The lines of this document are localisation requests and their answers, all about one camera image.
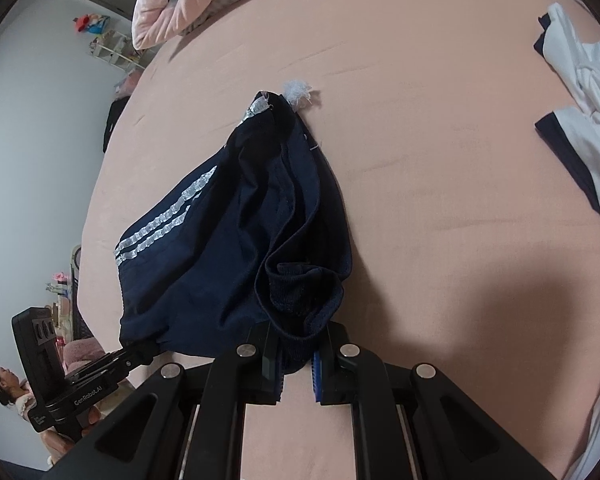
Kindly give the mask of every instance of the metal screw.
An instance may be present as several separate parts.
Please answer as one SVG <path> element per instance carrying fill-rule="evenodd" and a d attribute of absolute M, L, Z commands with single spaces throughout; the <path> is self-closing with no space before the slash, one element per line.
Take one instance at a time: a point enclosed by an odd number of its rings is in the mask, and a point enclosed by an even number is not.
<path fill-rule="evenodd" d="M 251 357 L 252 355 L 256 355 L 256 347 L 245 343 L 244 345 L 238 346 L 236 352 L 238 352 L 240 357 Z"/>
<path fill-rule="evenodd" d="M 169 363 L 160 368 L 160 375 L 165 379 L 173 379 L 180 375 L 180 367 L 176 363 Z"/>
<path fill-rule="evenodd" d="M 340 353 L 344 357 L 355 357 L 360 354 L 360 348 L 352 343 L 347 343 L 340 347 Z"/>
<path fill-rule="evenodd" d="M 418 365 L 416 373 L 423 379 L 432 379 L 436 375 L 436 369 L 427 364 Z"/>

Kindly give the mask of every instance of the navy trim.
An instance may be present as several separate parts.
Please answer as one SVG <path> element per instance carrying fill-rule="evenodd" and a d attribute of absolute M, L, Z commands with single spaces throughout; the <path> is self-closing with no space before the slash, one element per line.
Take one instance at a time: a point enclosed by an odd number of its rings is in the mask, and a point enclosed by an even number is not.
<path fill-rule="evenodd" d="M 544 16 L 541 16 L 540 18 L 538 18 L 538 22 L 540 23 L 542 28 L 544 28 L 544 32 L 542 34 L 540 34 L 540 37 L 534 43 L 534 49 L 536 50 L 536 52 L 538 54 L 540 54 L 540 56 L 544 57 L 544 52 L 542 50 L 544 48 L 544 36 L 546 35 L 546 30 L 549 28 L 549 25 L 551 25 L 551 18 L 549 17 L 549 14 L 547 13 Z"/>
<path fill-rule="evenodd" d="M 598 201 L 598 194 L 593 184 L 591 172 L 576 150 L 573 149 L 555 114 L 552 112 L 540 119 L 536 123 L 536 130 L 540 137 L 542 137 L 542 140 L 549 145 L 560 159 L 560 162 L 569 171 L 576 184 L 583 190 L 587 199 L 589 199 L 593 211 L 600 214 L 600 202 Z"/>

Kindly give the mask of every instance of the toy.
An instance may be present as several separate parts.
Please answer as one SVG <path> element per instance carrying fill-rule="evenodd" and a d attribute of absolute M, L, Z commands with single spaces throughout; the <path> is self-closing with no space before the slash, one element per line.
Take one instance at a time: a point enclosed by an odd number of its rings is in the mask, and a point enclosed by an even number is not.
<path fill-rule="evenodd" d="M 67 274 L 65 274 L 64 272 L 56 272 L 52 278 L 54 280 L 56 280 L 56 282 L 58 283 L 68 283 L 69 282 L 69 276 Z"/>
<path fill-rule="evenodd" d="M 102 34 L 109 23 L 110 17 L 103 14 L 85 14 L 74 18 L 76 32 L 90 32 L 91 34 Z"/>

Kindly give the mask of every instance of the human hand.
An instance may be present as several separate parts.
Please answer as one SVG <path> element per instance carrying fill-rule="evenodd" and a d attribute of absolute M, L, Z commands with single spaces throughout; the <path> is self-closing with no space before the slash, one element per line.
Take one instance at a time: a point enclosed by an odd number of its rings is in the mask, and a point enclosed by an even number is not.
<path fill-rule="evenodd" d="M 87 436 L 89 432 L 100 421 L 100 410 L 95 406 L 91 406 L 88 413 L 89 425 L 82 429 L 82 436 Z M 68 437 L 59 434 L 56 430 L 50 429 L 40 433 L 40 439 L 45 445 L 48 452 L 51 454 L 51 462 L 55 464 L 64 455 L 73 449 L 75 443 Z"/>

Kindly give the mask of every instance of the white wall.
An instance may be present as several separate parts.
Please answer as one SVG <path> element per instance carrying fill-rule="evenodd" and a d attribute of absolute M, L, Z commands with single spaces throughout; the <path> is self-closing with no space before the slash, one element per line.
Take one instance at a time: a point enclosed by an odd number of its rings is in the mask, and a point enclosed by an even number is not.
<path fill-rule="evenodd" d="M 74 32 L 74 17 L 101 11 L 19 0 L 0 27 L 0 365 L 20 377 L 11 317 L 51 302 L 45 283 L 70 269 L 124 76 L 88 56 L 91 34 Z M 0 458 L 43 469 L 46 457 L 33 428 L 0 405 Z"/>

